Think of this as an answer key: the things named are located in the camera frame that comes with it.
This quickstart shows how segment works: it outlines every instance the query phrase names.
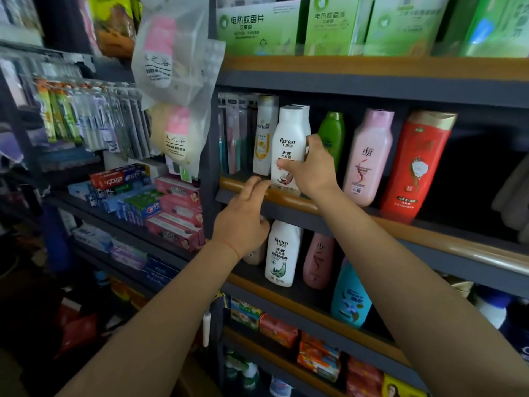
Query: brown shelf edge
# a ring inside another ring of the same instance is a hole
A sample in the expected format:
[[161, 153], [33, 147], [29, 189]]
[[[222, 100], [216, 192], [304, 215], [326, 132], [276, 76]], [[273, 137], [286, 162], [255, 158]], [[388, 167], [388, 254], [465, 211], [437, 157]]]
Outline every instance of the brown shelf edge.
[[227, 55], [221, 69], [224, 71], [529, 81], [529, 61], [521, 58]]
[[369, 334], [363, 333], [353, 327], [348, 326], [347, 324], [341, 323], [330, 316], [314, 311], [311, 308], [301, 305], [293, 300], [289, 300], [288, 298], [274, 293], [268, 288], [258, 286], [255, 283], [235, 274], [230, 274], [228, 276], [228, 281], [237, 287], [245, 289], [252, 294], [256, 294], [261, 298], [274, 303], [279, 307], [285, 308], [291, 312], [295, 312], [296, 314], [303, 316], [312, 322], [332, 330], [334, 333], [347, 337], [348, 339], [353, 340], [377, 353], [385, 355], [397, 362], [400, 362], [401, 364], [411, 367], [411, 364], [407, 360], [404, 353], [395, 346], [387, 344], [386, 342], [370, 336]]
[[246, 337], [233, 331], [229, 327], [224, 326], [223, 332], [226, 337], [234, 340], [243, 348], [246, 348], [248, 351], [260, 355], [264, 359], [273, 363], [275, 366], [290, 373], [294, 377], [302, 380], [304, 383], [310, 385], [311, 387], [314, 387], [315, 389], [321, 391], [325, 395], [328, 395], [330, 397], [346, 397], [344, 393], [341, 393], [339, 390], [326, 384], [324, 381], [319, 380], [316, 376], [307, 373], [302, 367], [298, 366], [297, 364], [291, 363], [287, 360], [282, 359], [281, 357], [278, 357], [267, 349], [262, 348], [261, 346], [255, 344], [253, 341], [248, 340]]
[[[221, 177], [220, 187], [232, 192], [241, 192], [244, 183], [230, 178]], [[279, 189], [268, 189], [265, 200], [282, 206], [291, 207], [302, 212], [319, 215], [318, 208], [309, 199], [290, 195]], [[435, 231], [409, 226], [377, 216], [371, 216], [379, 226], [390, 235], [403, 241], [413, 242], [445, 253], [451, 253], [463, 258], [477, 260], [486, 264], [503, 267], [508, 270], [529, 274], [529, 256], [522, 253], [490, 246], [479, 242], [469, 241]]]

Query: pink shampoo bottle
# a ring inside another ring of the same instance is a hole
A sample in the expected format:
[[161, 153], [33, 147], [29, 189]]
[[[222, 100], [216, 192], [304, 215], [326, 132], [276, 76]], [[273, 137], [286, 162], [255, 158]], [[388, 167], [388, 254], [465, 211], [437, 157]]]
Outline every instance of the pink shampoo bottle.
[[392, 148], [392, 111], [368, 108], [364, 121], [354, 133], [343, 191], [359, 206], [369, 206]]
[[303, 265], [303, 281], [312, 288], [324, 289], [331, 279], [334, 238], [314, 233]]

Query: left hand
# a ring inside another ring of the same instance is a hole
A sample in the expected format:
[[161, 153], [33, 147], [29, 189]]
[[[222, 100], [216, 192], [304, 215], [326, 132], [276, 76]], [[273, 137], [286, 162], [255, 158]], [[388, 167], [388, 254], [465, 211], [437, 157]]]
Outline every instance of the left hand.
[[228, 206], [218, 214], [213, 226], [212, 241], [231, 246], [239, 258], [255, 251], [268, 237], [270, 223], [261, 220], [261, 204], [270, 180], [251, 177], [240, 194], [235, 195]]

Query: blue shampoo bottle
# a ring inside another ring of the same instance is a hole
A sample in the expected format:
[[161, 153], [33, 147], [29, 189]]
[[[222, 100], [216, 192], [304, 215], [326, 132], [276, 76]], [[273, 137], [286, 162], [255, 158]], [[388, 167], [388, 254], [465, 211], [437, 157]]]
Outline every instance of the blue shampoo bottle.
[[343, 258], [340, 275], [334, 288], [331, 314], [337, 320], [359, 328], [366, 320], [371, 305], [371, 300], [353, 266], [347, 258]]

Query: green bottle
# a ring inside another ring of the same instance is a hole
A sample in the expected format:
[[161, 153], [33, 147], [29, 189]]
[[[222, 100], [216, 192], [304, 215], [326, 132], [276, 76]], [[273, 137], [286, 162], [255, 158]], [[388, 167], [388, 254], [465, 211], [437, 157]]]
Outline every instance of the green bottle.
[[334, 170], [337, 171], [342, 155], [343, 140], [346, 136], [343, 114], [329, 111], [320, 125], [318, 135], [322, 139], [323, 147], [333, 157]]

